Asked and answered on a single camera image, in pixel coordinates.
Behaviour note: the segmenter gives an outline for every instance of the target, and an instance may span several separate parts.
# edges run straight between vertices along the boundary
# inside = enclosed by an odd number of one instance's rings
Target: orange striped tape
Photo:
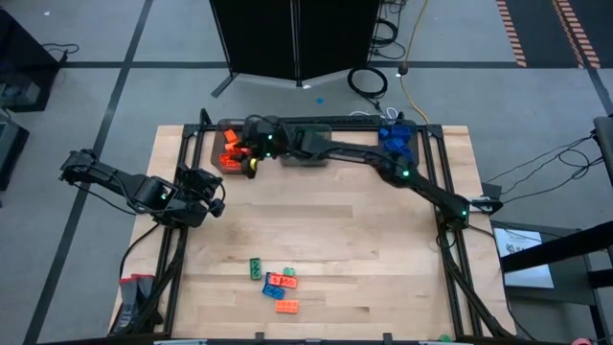
[[[564,30],[564,33],[566,34],[566,39],[568,40],[568,43],[571,45],[571,48],[573,49],[573,54],[575,55],[575,59],[577,60],[578,67],[583,68],[584,67],[583,58],[581,57],[579,48],[577,48],[577,44],[575,44],[575,40],[573,39],[571,31],[566,25],[566,22],[564,22],[564,15],[567,14],[567,12],[565,12],[560,7],[560,5],[557,3],[557,0],[552,0],[552,5],[554,5],[554,9],[556,10],[557,20],[559,20],[560,24],[562,25],[562,29]]]
[[[502,22],[505,25],[505,30],[507,31],[507,36],[509,37],[513,54],[515,55],[515,61],[518,65],[527,67],[528,64],[526,63],[526,56],[524,56],[524,50],[521,48],[519,37],[517,37],[517,32],[513,26],[511,14],[509,13],[509,8],[507,7],[507,2],[505,0],[497,0],[496,4],[498,5],[498,11],[502,16]]]
[[[581,24],[579,23],[579,20],[577,19],[577,16],[575,15],[575,11],[573,11],[573,8],[571,7],[571,4],[569,4],[568,0],[552,0],[552,2],[554,3],[554,7],[561,11],[562,15],[564,16],[564,18],[566,18],[566,21],[570,25],[569,30],[564,20],[560,17],[560,21],[562,23],[562,26],[564,27],[564,30],[569,32],[569,42],[571,42],[571,45],[575,46],[575,49],[577,48],[575,40],[570,36],[570,31],[572,31],[572,35],[577,38],[577,42],[579,43],[581,50],[585,53],[585,56],[590,63],[590,66],[592,66],[593,68],[601,68],[601,61],[598,59],[598,56],[596,55],[596,52],[594,51],[594,48],[592,47],[592,44],[587,37],[587,34],[585,34],[585,31],[581,27]]]

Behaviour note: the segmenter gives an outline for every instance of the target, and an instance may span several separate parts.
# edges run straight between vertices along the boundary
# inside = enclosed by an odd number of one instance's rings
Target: white paper
[[[494,236],[501,258],[542,243],[540,234],[535,231],[494,228]],[[507,287],[554,288],[548,264],[505,273],[505,281]]]

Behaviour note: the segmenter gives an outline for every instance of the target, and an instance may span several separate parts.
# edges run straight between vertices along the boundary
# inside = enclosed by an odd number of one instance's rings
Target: orange lego brick
[[[298,300],[277,301],[276,312],[298,313]]]
[[[296,288],[298,286],[298,279],[295,277],[281,276],[281,283],[279,285],[284,288]]]
[[[281,274],[270,273],[270,277],[268,278],[268,284],[278,287],[281,284],[282,277],[283,276]]]
[[[225,170],[240,170],[240,163],[232,159],[233,154],[222,153],[219,155],[219,164]]]
[[[234,143],[238,142],[237,135],[231,129],[228,129],[228,130],[224,131],[223,135],[225,135],[226,140],[228,141],[228,143],[234,144]]]

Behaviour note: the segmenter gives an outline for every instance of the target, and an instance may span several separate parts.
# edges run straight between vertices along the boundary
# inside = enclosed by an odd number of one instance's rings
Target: wooden table
[[[480,196],[467,128],[443,130],[456,193]],[[149,175],[172,181],[181,133],[181,126],[158,128]],[[213,132],[205,134],[200,166],[218,174],[210,162],[213,139]],[[368,145],[377,140],[375,132],[334,132],[333,139]],[[435,162],[442,181],[437,154]],[[420,172],[427,176],[425,164]],[[173,337],[253,338],[265,332],[266,338],[381,339],[392,333],[401,340],[453,334],[434,211],[419,195],[390,187],[368,166],[340,161],[284,168],[266,160],[256,179],[225,175],[224,185],[223,216],[208,216],[202,227],[190,229]],[[473,214],[470,223],[490,231],[485,215]],[[139,216],[132,240],[151,225],[150,217]],[[162,233],[134,248],[124,276],[154,274]],[[476,292],[514,333],[493,239],[466,229],[465,243]],[[300,300],[297,314],[275,313],[275,300],[261,293],[263,281],[250,280],[254,257],[261,258],[264,272],[296,269],[298,288],[288,289],[285,298]],[[469,334],[459,288],[458,294]],[[168,289],[162,314],[167,303]],[[118,297],[116,310],[120,304]]]

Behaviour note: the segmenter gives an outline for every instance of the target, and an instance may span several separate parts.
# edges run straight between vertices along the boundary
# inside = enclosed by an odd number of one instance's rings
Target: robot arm
[[[60,168],[60,180],[70,185],[76,182],[95,183],[125,197],[127,205],[138,214],[150,214],[168,227],[198,227],[212,213],[221,216],[223,200],[214,199],[221,178],[200,169],[179,170],[178,185],[153,176],[129,174],[100,162],[91,150],[70,152]]]
[[[464,229],[468,225],[468,200],[431,184],[405,157],[378,147],[331,141],[299,126],[283,125],[274,117],[248,121],[237,146],[250,149],[250,154],[237,157],[242,172],[250,178],[255,177],[258,160],[283,154],[302,159],[337,159],[368,164],[390,185],[410,188],[438,206],[443,222],[451,228]]]

